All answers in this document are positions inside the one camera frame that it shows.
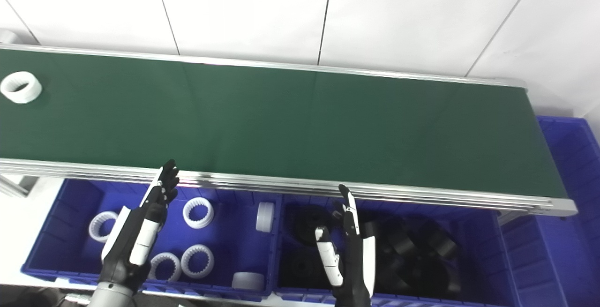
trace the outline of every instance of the blue plastic bin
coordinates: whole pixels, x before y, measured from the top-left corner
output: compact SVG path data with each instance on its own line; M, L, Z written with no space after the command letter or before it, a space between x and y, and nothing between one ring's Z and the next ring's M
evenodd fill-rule
M131 209L137 207L146 188L147 185L140 184L66 180L22 272L48 281L63 277L76 284L95 285L105 244L90 238L88 224L99 212L118 213L123 205ZM178 282L148 280L142 289L253 301L270 295L281 195L185 187L179 191L178 198L169 205L167 222L150 256L171 252L181 258L187 247L200 243L212 250L214 268L202 279L190 279L182 274ZM198 230L189 227L182 214L187 200L196 196L210 200L215 209L213 221ZM276 203L271 233L255 230L259 202ZM265 289L262 292L234 290L231 284L237 271L263 274Z
M305 247L293 236L292 221L295 213L307 204L324 205L333 211L336 198L321 196L286 195L283 199L283 219L280 220L277 241L277 268L274 271L274 292L284 300L334 303L330 290L282 286L279 283L281 258L291 252L305 249L316 252L315 247ZM454 262L461 277L462 291L459 300L439 300L411 296L375 294L373 306L411 307L464 307L464 306L518 306L514 282L508 266L497 213L490 210L468 209L441 205L401 204L358 200L360 215L377 217L407 217L423 215L435 219L444 226L461 246ZM332 239L343 249L341 232L336 229Z
M523 307L600 306L600 149L584 119L538 117L572 217L521 217L502 227Z

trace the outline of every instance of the robotic hand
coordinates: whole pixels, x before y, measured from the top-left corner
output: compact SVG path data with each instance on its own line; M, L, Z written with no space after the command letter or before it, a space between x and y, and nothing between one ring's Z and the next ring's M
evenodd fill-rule
M126 307L150 272L148 255L177 196L180 179L173 159L154 177L139 207L123 207L102 250L103 266L90 307Z
M371 307L375 285L375 236L373 231L360 231L356 202L350 190L340 184L339 191L345 199L345 204L341 205L345 257L342 262L325 226L315 229L319 255L333 286L336 307Z

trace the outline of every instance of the white plastic part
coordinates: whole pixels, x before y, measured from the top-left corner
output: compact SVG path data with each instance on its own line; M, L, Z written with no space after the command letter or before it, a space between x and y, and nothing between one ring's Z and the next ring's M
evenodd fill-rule
M175 265L173 270L173 274L167 281L178 281L181 277L181 262L177 256L169 252L159 253L150 260L150 273L148 273L148 278L156 279L156 268L158 264L164 262L165 260L170 260Z
M362 239L362 279L372 297L375 286L375 236Z
M160 224L157 222L144 219L140 232L135 239L135 245L129 255L129 262L135 265L143 265L148 259L150 248L154 244L156 234L160 228Z
M264 290L264 275L251 271L238 271L234 273L231 287L236 290L251 290L261 292Z
M201 271L191 271L189 269L189 260L193 255L198 252L202 252L206 254L206 266ZM212 267L215 266L215 257L212 255L210 249L202 244L192 245L184 252L184 255L181 258L181 269L184 273L192 278L192 279L201 279L202 277L206 277L212 271Z
M0 44L23 44L23 41L12 31L0 30Z
M351 191L348 191L348 207L345 210L347 213L352 213L352 217L354 218L354 231L356 234L360 234L360 229L358 228L358 212L356 212L356 201L354 200Z
M330 284L335 287L342 286L344 277L339 272L339 254L336 254L334 244L331 241L317 241L317 249Z
M161 173L163 173L163 167L162 166L158 169L158 172L154 175L154 178L150 182L150 185L148 185L148 189L146 189L146 193L144 194L144 198L142 198L142 201L140 202L140 207L142 207L144 205L144 202L146 202L146 198L148 198L148 195L152 191L153 187L155 187L155 186L162 186L163 185L163 183L158 180L160 178L160 174Z
M90 304L92 296L87 294L69 293L65 296L65 301L77 303L78 305L87 306Z
M195 221L189 217L189 213L196 206L205 206L206 207L206 216L204 216L199 221ZM215 211L212 209L212 205L210 202L202 197L196 197L189 200L184 206L184 220L191 228L204 228L212 221L212 218L215 215Z
M129 212L131 212L131 210L127 209L126 206L120 209L119 216L116 218L116 222L114 222L111 234L109 234L109 238L106 241L106 245L102 249L102 262L105 262L106 256L111 251L111 248L113 247L114 242L116 241L116 237L118 237L121 229L123 228L123 225L125 224L125 221L127 220L127 217L129 217Z
M98 213L98 215L96 215L96 217L92 219L90 225L88 226L88 233L90 233L90 237L92 237L92 239L94 239L95 241L106 243L111 234L109 233L105 236L100 236L100 226L102 226L102 224L106 221L116 219L117 217L118 215L113 211L104 211Z
M41 84L30 72L15 72L2 79L0 92L17 104L25 104L39 96Z
M256 214L256 230L270 233L273 228L273 215L275 215L275 204L272 202L259 203L259 210Z

